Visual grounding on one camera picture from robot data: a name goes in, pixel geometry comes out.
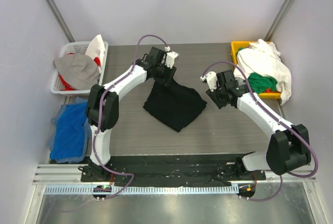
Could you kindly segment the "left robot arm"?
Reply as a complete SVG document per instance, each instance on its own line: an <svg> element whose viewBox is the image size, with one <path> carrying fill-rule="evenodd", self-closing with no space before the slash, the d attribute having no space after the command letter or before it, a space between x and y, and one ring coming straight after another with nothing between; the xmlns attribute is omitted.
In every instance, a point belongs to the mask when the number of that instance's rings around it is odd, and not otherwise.
<svg viewBox="0 0 333 224"><path fill-rule="evenodd" d="M119 119L119 104L136 86L152 78L168 86L176 72L179 54L169 47L152 47L143 58L137 59L122 75L104 85L94 85L90 91L86 116L92 130L92 153L87 166L82 168L82 180L107 181L111 175L110 138Z"/></svg>

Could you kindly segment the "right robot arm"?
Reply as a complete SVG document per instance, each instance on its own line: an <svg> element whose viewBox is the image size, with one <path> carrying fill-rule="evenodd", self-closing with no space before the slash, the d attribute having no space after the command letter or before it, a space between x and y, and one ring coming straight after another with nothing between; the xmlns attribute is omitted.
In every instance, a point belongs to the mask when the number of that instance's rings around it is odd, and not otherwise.
<svg viewBox="0 0 333 224"><path fill-rule="evenodd" d="M254 170L270 170L283 175L310 164L309 133L304 125L294 125L280 117L248 85L240 85L231 70L208 72L200 79L208 85L206 93L219 109L227 105L238 109L268 138L266 152L251 152L235 166L239 179L248 179Z"/></svg>

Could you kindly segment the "black t shirt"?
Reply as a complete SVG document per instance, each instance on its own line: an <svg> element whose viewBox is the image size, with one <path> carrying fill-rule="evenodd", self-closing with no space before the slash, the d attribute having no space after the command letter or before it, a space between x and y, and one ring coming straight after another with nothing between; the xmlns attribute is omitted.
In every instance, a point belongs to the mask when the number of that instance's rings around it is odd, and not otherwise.
<svg viewBox="0 0 333 224"><path fill-rule="evenodd" d="M206 106L207 102L196 90L172 80L169 86L154 82L143 108L158 121L179 133L192 123Z"/></svg>

